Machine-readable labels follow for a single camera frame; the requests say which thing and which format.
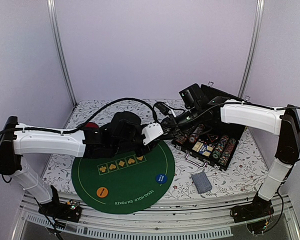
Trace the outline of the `blue small blind button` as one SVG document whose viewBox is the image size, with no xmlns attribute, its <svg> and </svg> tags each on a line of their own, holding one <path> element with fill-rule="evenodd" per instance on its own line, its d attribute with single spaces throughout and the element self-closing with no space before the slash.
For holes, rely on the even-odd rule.
<svg viewBox="0 0 300 240">
<path fill-rule="evenodd" d="M 168 181 L 168 177 L 165 174 L 160 173 L 155 177 L 155 181 L 158 184 L 165 184 Z"/>
</svg>

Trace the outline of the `orange big blind button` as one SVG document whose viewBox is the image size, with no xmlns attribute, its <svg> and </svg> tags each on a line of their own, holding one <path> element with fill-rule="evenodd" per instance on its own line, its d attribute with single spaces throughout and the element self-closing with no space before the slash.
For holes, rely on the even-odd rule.
<svg viewBox="0 0 300 240">
<path fill-rule="evenodd" d="M 102 186 L 102 187 L 99 187 L 97 190 L 96 190 L 96 195 L 99 197 L 99 198 L 106 198 L 109 194 L 109 190 Z"/>
</svg>

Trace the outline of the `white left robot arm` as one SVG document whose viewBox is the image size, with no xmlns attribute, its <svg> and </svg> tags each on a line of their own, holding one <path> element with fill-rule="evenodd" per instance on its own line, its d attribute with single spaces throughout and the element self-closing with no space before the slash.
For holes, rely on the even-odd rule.
<svg viewBox="0 0 300 240">
<path fill-rule="evenodd" d="M 132 112 L 118 112 L 102 127 L 87 122 L 74 129 L 29 126 L 10 116 L 0 132 L 0 174 L 16 180 L 53 216 L 64 213 L 56 190 L 40 179 L 28 164 L 26 154 L 57 154 L 75 158 L 112 158 L 134 151 L 142 156 L 151 151 L 151 142 L 162 134 L 157 123 L 142 124 Z"/>
</svg>

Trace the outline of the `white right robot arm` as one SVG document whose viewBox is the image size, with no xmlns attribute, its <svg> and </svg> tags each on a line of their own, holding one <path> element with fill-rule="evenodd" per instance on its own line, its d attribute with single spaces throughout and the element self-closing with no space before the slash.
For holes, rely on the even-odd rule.
<svg viewBox="0 0 300 240">
<path fill-rule="evenodd" d="M 289 177 L 295 163 L 300 161 L 298 106 L 258 105 L 196 83 L 181 90 L 179 95 L 187 111 L 172 117 L 167 123 L 172 133 L 188 131 L 192 126 L 197 127 L 199 124 L 210 124 L 228 136 L 240 133 L 240 128 L 246 126 L 278 137 L 272 165 L 248 208 L 252 218 L 259 218 L 268 210 L 272 197 Z"/>
</svg>

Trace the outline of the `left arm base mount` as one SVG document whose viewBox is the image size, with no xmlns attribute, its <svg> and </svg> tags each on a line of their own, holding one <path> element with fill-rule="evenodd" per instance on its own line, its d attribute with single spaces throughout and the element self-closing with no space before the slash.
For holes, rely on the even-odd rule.
<svg viewBox="0 0 300 240">
<path fill-rule="evenodd" d="M 57 189 L 52 185 L 50 188 L 52 192 L 51 200 L 48 203 L 40 203 L 38 212 L 53 219 L 78 223 L 82 214 L 80 203 L 73 199 L 65 203 L 60 202 Z"/>
</svg>

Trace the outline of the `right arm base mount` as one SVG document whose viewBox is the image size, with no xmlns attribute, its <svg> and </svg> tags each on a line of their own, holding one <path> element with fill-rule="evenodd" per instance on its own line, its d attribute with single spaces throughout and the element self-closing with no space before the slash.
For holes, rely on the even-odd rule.
<svg viewBox="0 0 300 240">
<path fill-rule="evenodd" d="M 236 205 L 230 209 L 230 216 L 235 223 L 263 218 L 263 220 L 247 224 L 248 231 L 254 235 L 263 234 L 267 230 L 269 220 L 266 220 L 266 217 L 271 219 L 273 213 L 274 209 L 271 200 L 264 200 L 257 195 L 251 203 Z"/>
</svg>

